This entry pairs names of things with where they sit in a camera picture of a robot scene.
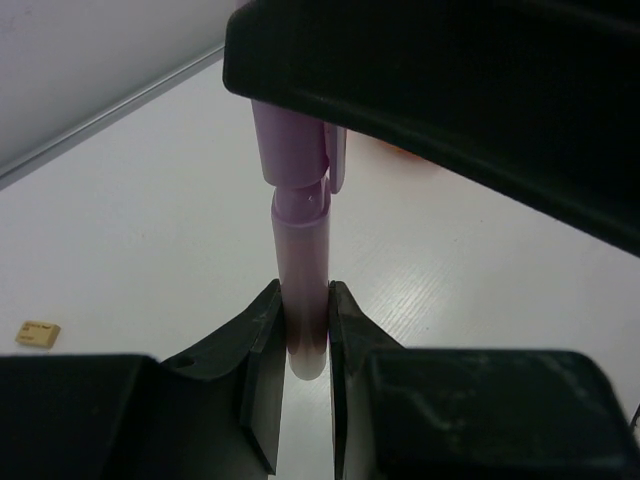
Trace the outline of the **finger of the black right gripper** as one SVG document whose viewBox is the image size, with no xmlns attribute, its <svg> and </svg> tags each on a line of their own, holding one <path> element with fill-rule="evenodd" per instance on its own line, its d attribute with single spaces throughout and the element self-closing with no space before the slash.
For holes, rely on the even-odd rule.
<svg viewBox="0 0 640 480">
<path fill-rule="evenodd" d="M 639 251 L 635 1 L 251 1 L 226 88 Z"/>
</svg>

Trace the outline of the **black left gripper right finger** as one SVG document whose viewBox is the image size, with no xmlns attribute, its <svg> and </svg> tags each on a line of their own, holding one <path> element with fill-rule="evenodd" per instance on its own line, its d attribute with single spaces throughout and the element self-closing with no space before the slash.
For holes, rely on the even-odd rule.
<svg viewBox="0 0 640 480">
<path fill-rule="evenodd" d="M 613 386 L 567 350 L 407 348 L 329 288 L 338 479 L 635 479 Z"/>
</svg>

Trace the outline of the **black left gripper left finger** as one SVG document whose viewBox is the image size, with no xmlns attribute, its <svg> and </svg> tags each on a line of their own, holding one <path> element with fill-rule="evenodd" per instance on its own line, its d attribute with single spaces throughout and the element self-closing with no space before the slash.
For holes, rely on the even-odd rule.
<svg viewBox="0 0 640 480">
<path fill-rule="evenodd" d="M 5 479 L 265 479 L 284 387 L 280 285 L 182 352 L 1 360 Z"/>
</svg>

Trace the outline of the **purple translucent highlighter pen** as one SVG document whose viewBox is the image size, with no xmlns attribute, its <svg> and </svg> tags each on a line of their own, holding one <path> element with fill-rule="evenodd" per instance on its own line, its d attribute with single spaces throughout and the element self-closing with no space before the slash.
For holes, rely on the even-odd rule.
<svg viewBox="0 0 640 480">
<path fill-rule="evenodd" d="M 271 205 L 290 366 L 313 380 L 326 363 L 331 196 L 344 183 L 346 130 L 251 102 Z"/>
</svg>

